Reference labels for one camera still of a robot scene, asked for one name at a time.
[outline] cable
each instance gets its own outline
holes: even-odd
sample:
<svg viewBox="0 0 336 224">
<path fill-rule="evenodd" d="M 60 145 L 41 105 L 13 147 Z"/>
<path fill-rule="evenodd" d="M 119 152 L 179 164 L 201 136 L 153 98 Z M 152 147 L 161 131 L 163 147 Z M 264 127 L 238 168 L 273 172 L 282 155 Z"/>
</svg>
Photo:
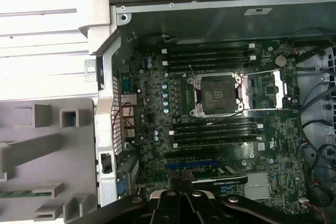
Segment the cable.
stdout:
<svg viewBox="0 0 336 224">
<path fill-rule="evenodd" d="M 330 71 L 328 69 L 324 69 L 324 68 L 302 68 L 302 67 L 296 67 L 296 70 L 298 71 L 305 71 L 305 72 L 321 72 L 321 73 L 327 73 L 331 76 L 336 76 L 336 72 L 334 71 Z"/>
<path fill-rule="evenodd" d="M 311 207 L 311 208 L 313 208 L 315 211 L 321 213 L 321 214 L 322 214 L 322 217 L 324 218 L 324 224 L 328 224 L 327 215 L 326 215 L 324 209 L 321 209 L 321 210 L 320 210 L 320 209 L 318 209 L 317 206 L 315 206 L 315 205 L 313 205 L 313 204 L 311 204 L 311 203 L 308 203 L 308 202 L 304 202 L 303 204 L 306 205 L 306 206 L 308 206 L 308 207 Z"/>
<path fill-rule="evenodd" d="M 299 30 L 297 32 L 295 32 L 293 35 L 291 35 L 290 37 L 288 37 L 286 40 L 285 40 L 285 43 L 287 44 L 288 41 L 290 41 L 291 39 L 293 39 L 293 37 L 295 35 L 298 35 L 300 33 L 304 33 L 305 31 L 311 31 L 311 30 L 318 30 L 320 32 L 323 33 L 323 35 L 325 36 L 325 38 L 334 46 L 336 47 L 336 43 L 332 40 L 332 37 L 329 35 L 329 33 L 327 32 L 327 30 L 325 30 L 324 28 L 322 27 L 308 27 L 306 29 L 303 29 L 303 30 Z"/>
<path fill-rule="evenodd" d="M 317 84 L 315 84 L 307 93 L 306 97 L 304 98 L 303 102 L 302 102 L 302 106 L 306 103 L 306 101 L 308 100 L 308 97 L 310 96 L 310 94 L 314 91 L 314 89 L 316 89 L 318 86 L 320 85 L 328 85 L 330 82 L 319 82 Z"/>
<path fill-rule="evenodd" d="M 330 95 L 332 92 L 335 92 L 335 91 L 336 91 L 336 86 L 334 86 L 332 88 L 329 88 L 329 89 L 325 90 L 324 92 L 320 93 L 319 95 L 317 95 L 316 97 L 311 99 L 306 105 L 304 105 L 300 108 L 300 110 L 299 110 L 300 114 L 302 114 L 304 111 L 306 111 L 308 108 L 310 108 L 312 105 L 314 105 L 319 100 L 323 99 L 324 97 L 327 97 L 328 95 Z"/>
<path fill-rule="evenodd" d="M 333 145 L 333 144 L 322 144 L 320 147 L 319 147 L 319 152 L 322 153 L 322 151 L 327 148 L 327 147 L 333 147 L 335 150 L 336 150 L 336 145 Z M 314 167 L 317 165 L 317 162 L 319 161 L 319 154 L 317 153 L 316 154 L 316 157 L 315 157 L 315 160 L 314 160 L 314 163 L 311 165 L 310 167 L 310 170 L 313 170 Z"/>
<path fill-rule="evenodd" d="M 242 114 L 243 112 L 244 112 L 244 110 L 238 111 L 238 112 L 233 113 L 233 114 L 231 114 L 231 115 L 227 115 L 227 116 L 225 116 L 225 117 L 224 117 L 223 119 L 221 119 L 221 120 L 218 120 L 218 121 L 215 121 L 215 122 L 211 122 L 211 123 L 206 123 L 205 125 L 209 126 L 209 125 L 213 125 L 214 123 L 219 123 L 219 122 L 221 122 L 221 121 L 226 120 L 227 118 L 231 118 L 232 116 L 236 116 L 236 115 Z"/>
<path fill-rule="evenodd" d="M 305 132 L 303 131 L 303 128 L 302 128 L 302 124 L 301 124 L 301 113 L 299 113 L 298 115 L 298 130 L 300 131 L 300 133 L 302 134 L 302 137 L 304 139 L 304 141 L 308 142 L 310 148 L 313 149 L 313 151 L 316 152 L 316 154 L 320 155 L 320 157 L 331 167 L 331 169 L 333 171 L 336 172 L 336 168 L 335 166 L 327 159 L 326 156 L 324 156 L 311 142 L 310 140 L 308 139 L 308 137 L 306 136 Z"/>
<path fill-rule="evenodd" d="M 289 58 L 294 58 L 295 57 L 295 62 L 296 64 L 301 63 L 303 61 L 306 61 L 308 59 L 310 59 L 311 57 L 313 57 L 314 55 L 318 54 L 321 51 L 326 50 L 328 47 L 331 47 L 332 44 L 330 44 L 330 42 L 324 42 L 323 44 L 315 47 L 314 49 L 304 52 L 301 55 L 295 56 L 295 54 L 292 54 L 290 56 L 288 56 Z"/>
<path fill-rule="evenodd" d="M 319 119 L 319 120 L 311 120 L 311 121 L 308 121 L 308 122 L 304 123 L 302 125 L 302 128 L 304 129 L 305 127 L 307 127 L 309 124 L 312 124 L 312 123 L 322 123 L 322 124 L 324 124 L 326 126 L 330 126 L 330 127 L 334 126 L 331 122 L 328 122 L 327 120 Z"/>
<path fill-rule="evenodd" d="M 113 117 L 113 120 L 112 120 L 112 131 L 114 131 L 114 125 L 115 125 L 115 122 L 116 122 L 116 119 L 117 119 L 117 115 L 120 114 L 120 111 L 123 107 L 125 107 L 125 105 L 132 105 L 130 102 L 126 102 L 124 103 L 123 105 L 120 106 L 120 109 L 116 112 L 116 114 L 114 115 Z M 129 111 L 129 116 L 128 116 L 128 123 L 130 125 L 132 125 L 130 122 L 129 122 L 129 117 L 131 115 L 131 107 L 130 107 L 130 111 Z"/>
</svg>

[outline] heatsink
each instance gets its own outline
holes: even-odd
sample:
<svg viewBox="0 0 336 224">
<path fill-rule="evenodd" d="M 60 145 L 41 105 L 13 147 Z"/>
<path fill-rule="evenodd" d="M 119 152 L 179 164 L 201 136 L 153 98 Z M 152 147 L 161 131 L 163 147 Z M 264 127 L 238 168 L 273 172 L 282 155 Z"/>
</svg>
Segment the heatsink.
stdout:
<svg viewBox="0 0 336 224">
<path fill-rule="evenodd" d="M 248 199 L 268 199 L 271 197 L 271 185 L 268 173 L 249 173 L 248 182 L 244 185 L 245 197 Z"/>
</svg>

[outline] black cable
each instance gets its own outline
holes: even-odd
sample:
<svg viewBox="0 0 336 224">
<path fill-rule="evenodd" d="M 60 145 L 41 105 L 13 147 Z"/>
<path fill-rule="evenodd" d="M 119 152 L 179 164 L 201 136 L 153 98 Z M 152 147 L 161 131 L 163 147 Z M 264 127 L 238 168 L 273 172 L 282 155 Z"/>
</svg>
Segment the black cable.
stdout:
<svg viewBox="0 0 336 224">
<path fill-rule="evenodd" d="M 330 84 L 330 82 L 319 82 L 317 84 L 315 84 L 307 93 L 306 97 L 304 98 L 303 102 L 302 102 L 302 106 L 305 105 L 306 101 L 308 100 L 308 97 L 310 96 L 310 94 L 314 91 L 315 88 L 317 88 L 318 86 L 320 85 L 327 85 L 327 84 Z"/>
<path fill-rule="evenodd" d="M 307 142 L 308 144 L 309 144 L 309 146 L 310 146 L 310 148 L 313 150 L 313 151 L 315 151 L 316 152 L 316 154 L 318 154 L 318 155 L 320 155 L 320 157 L 331 167 L 331 169 L 333 170 L 333 171 L 335 171 L 336 172 L 336 168 L 335 168 L 335 166 L 327 159 L 327 157 L 326 156 L 324 156 L 312 143 L 311 143 L 311 141 L 308 139 L 308 137 L 306 136 L 306 134 L 305 134 L 305 132 L 303 131 L 303 128 L 302 128 L 302 123 L 301 123 L 301 113 L 302 112 L 300 112 L 299 113 L 299 115 L 298 115 L 298 130 L 300 131 L 300 133 L 301 133 L 301 135 L 302 135 L 302 137 L 303 137 L 303 139 L 305 140 L 305 142 Z"/>
<path fill-rule="evenodd" d="M 319 45 L 310 51 L 304 52 L 301 55 L 295 56 L 294 54 L 292 54 L 289 56 L 289 58 L 295 58 L 295 62 L 296 64 L 298 64 L 298 63 L 301 63 L 301 62 L 304 62 L 310 59 L 314 55 L 318 54 L 321 51 L 326 50 L 328 47 L 331 47 L 331 46 L 332 44 L 330 44 L 330 42 L 324 42 L 322 45 Z"/>
<path fill-rule="evenodd" d="M 327 32 L 327 30 L 325 30 L 324 28 L 322 27 L 308 27 L 306 29 L 303 29 L 303 30 L 299 30 L 297 32 L 295 32 L 292 36 L 288 37 L 285 41 L 285 43 L 287 44 L 288 41 L 290 41 L 291 39 L 293 39 L 293 37 L 297 34 L 300 34 L 300 33 L 304 33 L 305 31 L 311 31 L 311 30 L 318 30 L 320 32 L 323 33 L 323 35 L 325 36 L 325 38 L 334 46 L 336 47 L 336 42 L 334 42 L 332 40 L 332 37 L 329 35 L 329 33 Z"/>
<path fill-rule="evenodd" d="M 333 144 L 322 144 L 319 147 L 319 152 L 322 153 L 322 151 L 324 151 L 324 149 L 327 148 L 327 147 L 329 147 L 329 146 L 333 147 L 336 150 L 336 145 L 333 145 Z M 315 160 L 314 160 L 313 164 L 311 165 L 310 170 L 314 169 L 314 167 L 317 165 L 317 162 L 319 161 L 319 158 L 320 158 L 319 154 L 316 153 Z"/>
<path fill-rule="evenodd" d="M 303 113 L 304 111 L 306 111 L 308 108 L 310 108 L 313 104 L 315 104 L 319 100 L 323 99 L 324 97 L 327 97 L 328 95 L 330 95 L 332 92 L 335 92 L 335 91 L 336 91 L 336 86 L 334 86 L 332 88 L 329 88 L 329 89 L 325 90 L 324 92 L 320 93 L 319 95 L 317 95 L 316 97 L 311 99 L 306 105 L 304 105 L 300 108 L 300 114 Z"/>
<path fill-rule="evenodd" d="M 320 68 L 317 70 L 316 68 L 302 68 L 302 67 L 296 67 L 296 70 L 298 71 L 306 71 L 306 72 L 321 72 L 321 73 L 327 73 L 331 76 L 336 76 L 336 72 L 330 71 L 328 69 Z"/>
<path fill-rule="evenodd" d="M 312 123 L 322 123 L 322 124 L 324 124 L 326 126 L 330 126 L 330 127 L 334 126 L 331 122 L 328 122 L 327 120 L 319 119 L 319 120 L 311 120 L 311 121 L 308 121 L 308 122 L 304 123 L 302 125 L 302 128 L 304 129 L 305 127 L 307 127 L 309 124 L 312 124 Z"/>
</svg>

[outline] screw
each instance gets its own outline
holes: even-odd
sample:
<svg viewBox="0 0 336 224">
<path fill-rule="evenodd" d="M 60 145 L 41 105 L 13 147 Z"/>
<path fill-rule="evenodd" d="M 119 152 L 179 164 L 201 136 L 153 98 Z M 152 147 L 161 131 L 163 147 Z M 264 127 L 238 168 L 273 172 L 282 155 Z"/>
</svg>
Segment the screw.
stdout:
<svg viewBox="0 0 336 224">
<path fill-rule="evenodd" d="M 193 196 L 194 197 L 200 197 L 200 196 L 202 196 L 202 193 L 200 191 L 194 191 Z"/>
<path fill-rule="evenodd" d="M 140 198 L 140 197 L 134 197 L 132 199 L 132 203 L 140 203 L 141 201 L 142 201 L 142 198 Z"/>
<path fill-rule="evenodd" d="M 173 196 L 175 196 L 176 195 L 176 192 L 174 192 L 174 191 L 169 191 L 168 193 L 167 193 L 167 196 L 169 196 L 169 197 L 173 197 Z"/>
<path fill-rule="evenodd" d="M 230 201 L 231 203 L 238 203 L 239 199 L 236 198 L 236 197 L 229 197 L 229 201 Z"/>
</svg>

